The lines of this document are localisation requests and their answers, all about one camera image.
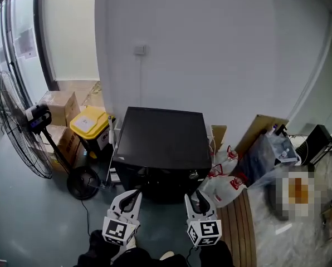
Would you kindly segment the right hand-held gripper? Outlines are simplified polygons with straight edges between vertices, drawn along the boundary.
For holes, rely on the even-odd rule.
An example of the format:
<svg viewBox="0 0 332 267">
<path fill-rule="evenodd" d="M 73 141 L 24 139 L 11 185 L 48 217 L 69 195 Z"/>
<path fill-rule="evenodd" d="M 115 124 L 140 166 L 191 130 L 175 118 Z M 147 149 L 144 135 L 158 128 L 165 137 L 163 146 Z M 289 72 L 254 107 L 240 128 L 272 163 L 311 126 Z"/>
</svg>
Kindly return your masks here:
<svg viewBox="0 0 332 267">
<path fill-rule="evenodd" d="M 208 195 L 196 190 L 196 197 L 197 202 L 184 195 L 187 234 L 196 247 L 215 245 L 222 236 L 222 222 L 215 214 L 216 207 Z"/>
</svg>

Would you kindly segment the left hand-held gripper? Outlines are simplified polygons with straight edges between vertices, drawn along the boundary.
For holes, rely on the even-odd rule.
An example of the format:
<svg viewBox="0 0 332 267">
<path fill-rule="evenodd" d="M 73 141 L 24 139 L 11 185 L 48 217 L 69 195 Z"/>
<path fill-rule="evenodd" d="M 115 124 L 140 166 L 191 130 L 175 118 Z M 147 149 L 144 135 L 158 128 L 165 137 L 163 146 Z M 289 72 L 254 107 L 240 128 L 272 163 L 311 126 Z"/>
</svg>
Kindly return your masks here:
<svg viewBox="0 0 332 267">
<path fill-rule="evenodd" d="M 102 236 L 107 243 L 127 246 L 135 236 L 143 194 L 140 190 L 126 191 L 114 198 L 104 217 Z"/>
</svg>

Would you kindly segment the person's left forearm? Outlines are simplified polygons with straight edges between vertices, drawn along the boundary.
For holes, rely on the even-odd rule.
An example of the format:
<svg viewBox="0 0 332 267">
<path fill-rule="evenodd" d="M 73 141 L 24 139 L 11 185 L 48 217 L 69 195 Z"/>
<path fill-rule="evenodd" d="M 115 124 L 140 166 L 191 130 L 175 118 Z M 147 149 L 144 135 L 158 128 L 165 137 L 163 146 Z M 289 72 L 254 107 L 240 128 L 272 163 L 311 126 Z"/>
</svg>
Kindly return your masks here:
<svg viewBox="0 0 332 267">
<path fill-rule="evenodd" d="M 120 246 L 104 240 L 102 230 L 90 235 L 89 249 L 78 257 L 74 267 L 110 267 L 111 259 L 118 254 Z"/>
</svg>

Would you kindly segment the black washing machine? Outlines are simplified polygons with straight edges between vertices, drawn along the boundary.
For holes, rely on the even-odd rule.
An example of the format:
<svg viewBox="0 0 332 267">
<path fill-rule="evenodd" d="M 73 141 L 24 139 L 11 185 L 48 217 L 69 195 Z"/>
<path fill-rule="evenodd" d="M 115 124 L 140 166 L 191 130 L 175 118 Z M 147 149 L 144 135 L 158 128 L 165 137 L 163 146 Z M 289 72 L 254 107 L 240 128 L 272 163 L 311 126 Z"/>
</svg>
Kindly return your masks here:
<svg viewBox="0 0 332 267">
<path fill-rule="evenodd" d="M 161 174 L 195 180 L 198 188 L 212 167 L 199 112 L 128 107 L 117 145 L 112 166 L 125 190 L 134 175 Z"/>
</svg>

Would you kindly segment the wooden slat platform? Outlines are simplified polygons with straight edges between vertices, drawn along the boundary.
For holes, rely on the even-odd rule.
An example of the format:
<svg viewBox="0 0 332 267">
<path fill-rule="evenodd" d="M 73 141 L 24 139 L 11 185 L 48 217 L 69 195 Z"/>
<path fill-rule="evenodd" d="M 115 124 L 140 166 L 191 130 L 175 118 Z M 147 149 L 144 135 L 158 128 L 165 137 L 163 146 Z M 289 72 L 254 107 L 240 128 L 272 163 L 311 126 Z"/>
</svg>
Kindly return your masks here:
<svg viewBox="0 0 332 267">
<path fill-rule="evenodd" d="M 247 190 L 227 206 L 217 209 L 222 221 L 222 237 L 235 267 L 257 267 L 255 231 Z"/>
</svg>

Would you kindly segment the person's black shorts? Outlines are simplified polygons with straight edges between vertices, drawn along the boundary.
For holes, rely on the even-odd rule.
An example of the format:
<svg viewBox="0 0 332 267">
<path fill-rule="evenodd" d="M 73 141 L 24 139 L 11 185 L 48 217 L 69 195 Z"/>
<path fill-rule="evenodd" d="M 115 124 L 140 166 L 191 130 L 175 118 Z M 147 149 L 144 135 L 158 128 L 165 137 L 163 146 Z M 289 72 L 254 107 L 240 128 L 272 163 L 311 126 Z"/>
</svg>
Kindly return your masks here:
<svg viewBox="0 0 332 267">
<path fill-rule="evenodd" d="M 188 267 L 188 264 L 181 254 L 159 260 L 142 248 L 132 248 L 122 253 L 110 267 Z"/>
</svg>

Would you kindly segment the small cardboard sheet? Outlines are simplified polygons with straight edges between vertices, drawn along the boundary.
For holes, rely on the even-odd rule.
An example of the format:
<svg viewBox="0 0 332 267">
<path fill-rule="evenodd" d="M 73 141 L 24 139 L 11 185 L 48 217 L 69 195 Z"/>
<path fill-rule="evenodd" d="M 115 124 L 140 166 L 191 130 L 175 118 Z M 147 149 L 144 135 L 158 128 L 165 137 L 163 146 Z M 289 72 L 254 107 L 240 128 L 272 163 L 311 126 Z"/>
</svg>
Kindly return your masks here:
<svg viewBox="0 0 332 267">
<path fill-rule="evenodd" d="M 226 125 L 211 125 L 211 148 L 213 149 L 214 154 L 216 154 L 222 147 L 226 131 Z"/>
</svg>

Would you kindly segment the grey sink cabinet plastic wrapped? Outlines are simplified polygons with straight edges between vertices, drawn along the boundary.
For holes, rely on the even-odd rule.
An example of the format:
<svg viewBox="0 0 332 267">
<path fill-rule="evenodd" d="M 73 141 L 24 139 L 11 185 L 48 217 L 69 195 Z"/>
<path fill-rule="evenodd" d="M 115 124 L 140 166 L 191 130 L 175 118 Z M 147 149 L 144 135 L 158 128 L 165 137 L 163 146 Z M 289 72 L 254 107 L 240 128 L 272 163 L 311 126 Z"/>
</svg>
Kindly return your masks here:
<svg viewBox="0 0 332 267">
<path fill-rule="evenodd" d="M 280 154 L 289 148 L 287 158 L 280 159 Z M 272 134 L 260 135 L 238 164 L 238 170 L 244 174 L 246 186 L 262 186 L 272 181 L 277 172 L 299 162 L 290 139 Z"/>
</svg>

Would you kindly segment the printed cardboard box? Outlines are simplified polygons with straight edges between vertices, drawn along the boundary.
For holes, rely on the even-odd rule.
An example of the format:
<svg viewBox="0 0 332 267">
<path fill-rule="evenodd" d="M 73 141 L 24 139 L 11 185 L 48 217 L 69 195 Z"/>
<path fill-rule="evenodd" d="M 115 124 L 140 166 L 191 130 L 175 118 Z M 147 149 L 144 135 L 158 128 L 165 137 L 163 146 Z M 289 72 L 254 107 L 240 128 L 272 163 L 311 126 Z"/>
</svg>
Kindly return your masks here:
<svg viewBox="0 0 332 267">
<path fill-rule="evenodd" d="M 57 145 L 57 148 L 63 154 L 64 158 L 71 166 L 73 166 L 76 160 L 76 155 L 79 152 L 80 139 L 78 136 L 66 126 L 48 125 L 47 131 L 51 135 L 54 143 Z M 65 172 L 66 170 L 63 167 L 63 161 L 60 158 L 57 159 L 57 153 L 54 152 L 54 149 L 48 142 L 47 138 L 44 135 L 41 137 L 50 157 L 53 171 Z"/>
</svg>

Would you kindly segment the black bin with yellow lid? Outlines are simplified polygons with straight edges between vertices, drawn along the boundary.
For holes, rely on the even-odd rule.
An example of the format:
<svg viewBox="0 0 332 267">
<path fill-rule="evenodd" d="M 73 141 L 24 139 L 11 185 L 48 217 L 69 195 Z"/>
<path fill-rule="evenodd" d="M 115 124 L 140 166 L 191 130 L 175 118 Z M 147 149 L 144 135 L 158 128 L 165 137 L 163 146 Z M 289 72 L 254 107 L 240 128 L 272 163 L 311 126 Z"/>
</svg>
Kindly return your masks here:
<svg viewBox="0 0 332 267">
<path fill-rule="evenodd" d="M 97 159 L 109 145 L 108 115 L 98 107 L 87 106 L 70 122 L 70 129 L 93 159 Z"/>
</svg>

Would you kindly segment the large wooden board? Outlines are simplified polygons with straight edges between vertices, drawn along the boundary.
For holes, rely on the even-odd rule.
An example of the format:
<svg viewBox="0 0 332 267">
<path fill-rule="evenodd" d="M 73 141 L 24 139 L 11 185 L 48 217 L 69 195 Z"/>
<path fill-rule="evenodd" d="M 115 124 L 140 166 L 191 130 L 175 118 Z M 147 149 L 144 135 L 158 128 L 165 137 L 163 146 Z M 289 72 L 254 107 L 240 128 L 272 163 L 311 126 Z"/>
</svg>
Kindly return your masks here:
<svg viewBox="0 0 332 267">
<path fill-rule="evenodd" d="M 273 125 L 280 127 L 281 125 L 286 126 L 288 123 L 289 121 L 287 119 L 266 115 L 256 115 L 246 133 L 236 146 L 236 152 L 240 157 L 242 157 L 258 139 L 260 134 L 266 133 L 269 129 L 272 128 Z"/>
</svg>

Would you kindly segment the orange cushion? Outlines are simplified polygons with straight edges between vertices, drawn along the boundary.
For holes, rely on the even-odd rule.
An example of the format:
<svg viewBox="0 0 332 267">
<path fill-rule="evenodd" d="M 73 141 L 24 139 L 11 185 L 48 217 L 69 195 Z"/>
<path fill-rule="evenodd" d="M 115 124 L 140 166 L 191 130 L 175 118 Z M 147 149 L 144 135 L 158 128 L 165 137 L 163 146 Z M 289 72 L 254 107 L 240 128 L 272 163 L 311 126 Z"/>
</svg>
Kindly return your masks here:
<svg viewBox="0 0 332 267">
<path fill-rule="evenodd" d="M 308 204 L 308 183 L 302 178 L 290 178 L 288 184 L 288 197 L 290 204 Z"/>
</svg>

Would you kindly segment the large black standing fan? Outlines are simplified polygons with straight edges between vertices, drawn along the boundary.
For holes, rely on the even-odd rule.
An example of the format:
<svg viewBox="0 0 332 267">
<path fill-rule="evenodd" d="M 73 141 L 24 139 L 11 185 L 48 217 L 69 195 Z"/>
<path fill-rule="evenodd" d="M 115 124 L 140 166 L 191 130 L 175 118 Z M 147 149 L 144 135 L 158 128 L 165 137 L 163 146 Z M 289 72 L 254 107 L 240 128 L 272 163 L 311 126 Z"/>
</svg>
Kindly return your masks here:
<svg viewBox="0 0 332 267">
<path fill-rule="evenodd" d="M 87 166 L 74 168 L 48 132 L 47 126 L 52 124 L 48 105 L 40 102 L 27 107 L 16 79 L 6 71 L 0 73 L 0 117 L 14 149 L 33 173 L 44 179 L 52 178 L 52 159 L 41 138 L 44 135 L 67 172 L 69 193 L 80 201 L 97 194 L 97 173 Z"/>
</svg>

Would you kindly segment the black cabinet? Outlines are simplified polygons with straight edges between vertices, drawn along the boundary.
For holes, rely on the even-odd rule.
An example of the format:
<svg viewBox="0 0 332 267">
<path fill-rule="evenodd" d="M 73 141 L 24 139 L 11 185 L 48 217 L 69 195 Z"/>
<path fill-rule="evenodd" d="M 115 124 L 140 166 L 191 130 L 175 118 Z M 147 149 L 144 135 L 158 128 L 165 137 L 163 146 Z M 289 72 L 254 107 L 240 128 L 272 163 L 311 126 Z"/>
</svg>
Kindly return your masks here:
<svg viewBox="0 0 332 267">
<path fill-rule="evenodd" d="M 317 155 L 332 143 L 332 136 L 324 125 L 316 125 L 306 140 L 296 149 L 302 165 L 313 162 Z"/>
</svg>

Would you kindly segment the large grey paper notice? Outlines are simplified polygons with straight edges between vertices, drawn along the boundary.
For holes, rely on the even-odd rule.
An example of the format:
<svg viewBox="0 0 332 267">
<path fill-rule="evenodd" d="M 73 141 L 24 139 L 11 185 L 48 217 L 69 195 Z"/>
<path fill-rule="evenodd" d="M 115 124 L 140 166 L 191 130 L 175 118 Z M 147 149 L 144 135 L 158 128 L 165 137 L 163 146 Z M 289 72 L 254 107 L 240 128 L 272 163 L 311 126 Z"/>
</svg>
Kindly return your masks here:
<svg viewBox="0 0 332 267">
<path fill-rule="evenodd" d="M 14 40 L 16 55 L 18 58 L 30 59 L 37 56 L 33 29 L 27 29 L 18 34 Z"/>
</svg>

